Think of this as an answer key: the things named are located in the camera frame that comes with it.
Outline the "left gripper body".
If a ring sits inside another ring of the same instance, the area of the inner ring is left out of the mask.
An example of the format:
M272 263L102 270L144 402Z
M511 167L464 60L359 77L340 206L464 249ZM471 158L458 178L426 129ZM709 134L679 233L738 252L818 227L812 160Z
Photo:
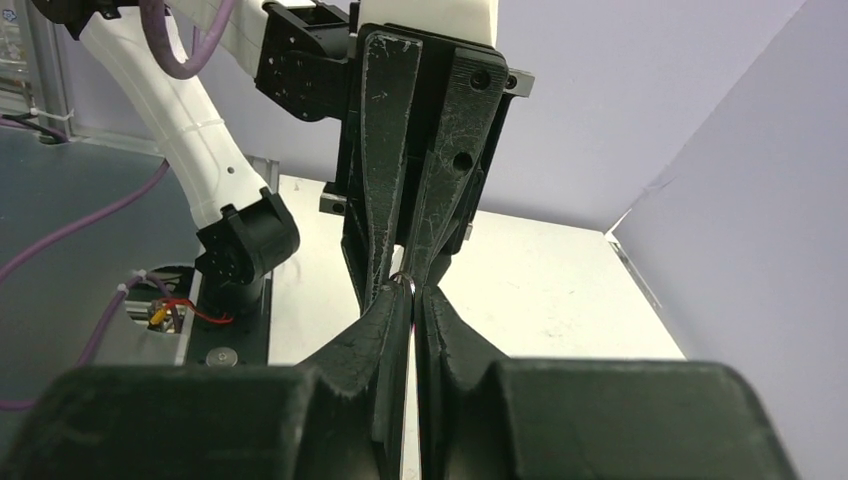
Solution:
M497 43L487 47L392 24L359 27L359 2L352 2L345 10L322 1L264 2L261 9L266 24L255 78L257 89L300 121L339 123L337 171L326 190L336 197L335 209L344 219L342 250L346 260L353 265L366 265L368 237L360 147L365 37L374 31L388 31L422 42L407 129L407 168L394 249L407 245L425 156L438 128L455 50L494 50L501 54L508 66L503 92L479 160L471 170L444 245L435 258L453 255L460 249L473 219L510 103L529 94L532 78L512 69Z

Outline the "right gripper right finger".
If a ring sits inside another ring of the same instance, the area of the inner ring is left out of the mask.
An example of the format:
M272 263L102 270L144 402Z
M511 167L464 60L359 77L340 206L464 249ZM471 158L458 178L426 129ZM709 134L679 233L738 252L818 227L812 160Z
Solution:
M425 479L794 479L758 396L714 362L514 358L444 293L415 311Z

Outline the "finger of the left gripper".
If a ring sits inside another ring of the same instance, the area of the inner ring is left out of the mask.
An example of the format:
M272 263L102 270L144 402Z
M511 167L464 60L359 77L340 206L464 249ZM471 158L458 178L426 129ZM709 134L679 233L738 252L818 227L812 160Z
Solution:
M424 285L479 160L508 66L494 50L455 50L438 128L423 165L401 271Z
M363 311L391 270L421 50L421 41L388 31L374 31L363 43L360 147L368 237Z

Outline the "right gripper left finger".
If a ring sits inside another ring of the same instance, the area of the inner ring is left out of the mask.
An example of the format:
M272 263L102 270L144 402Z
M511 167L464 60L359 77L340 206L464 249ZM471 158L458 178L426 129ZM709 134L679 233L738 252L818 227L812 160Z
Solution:
M5 479L396 479L412 297L289 366L85 367L54 381Z

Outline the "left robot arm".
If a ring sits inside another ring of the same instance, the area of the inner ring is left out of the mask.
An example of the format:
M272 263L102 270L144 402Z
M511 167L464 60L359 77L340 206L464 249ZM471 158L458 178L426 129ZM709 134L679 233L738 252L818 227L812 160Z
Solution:
M362 309L396 246L436 280L466 238L500 132L532 74L497 49L495 1L39 1L119 84L175 173L202 252L196 268L233 314L300 238L199 80L230 53L255 88L304 122L341 124L322 208Z

